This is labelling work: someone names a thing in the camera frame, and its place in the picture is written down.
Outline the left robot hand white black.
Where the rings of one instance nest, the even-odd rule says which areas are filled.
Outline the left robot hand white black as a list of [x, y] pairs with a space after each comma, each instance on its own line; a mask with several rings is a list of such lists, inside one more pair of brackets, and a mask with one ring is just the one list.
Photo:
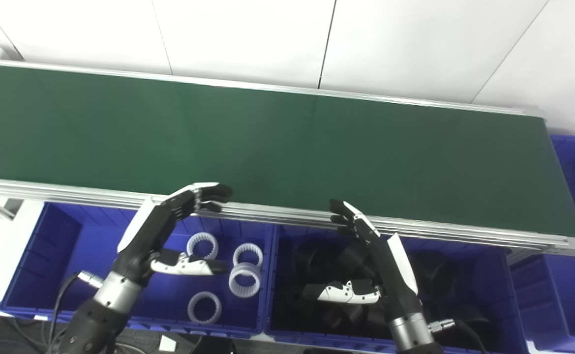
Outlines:
[[150, 257], [163, 249], [177, 222], [202, 209], [220, 212], [232, 195], [226, 184], [193, 183], [161, 202], [146, 199], [121, 238], [111, 272], [147, 287], [154, 273]]

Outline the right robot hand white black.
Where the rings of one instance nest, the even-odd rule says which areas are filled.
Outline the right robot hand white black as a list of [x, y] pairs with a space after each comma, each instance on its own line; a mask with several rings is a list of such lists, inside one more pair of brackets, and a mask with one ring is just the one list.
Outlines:
[[329, 204], [330, 220], [340, 233], [352, 236], [366, 251], [375, 274], [346, 282], [307, 284], [303, 297], [338, 304], [379, 304], [386, 320], [422, 313], [415, 274], [399, 235], [386, 239], [363, 212], [345, 200], [331, 199]]

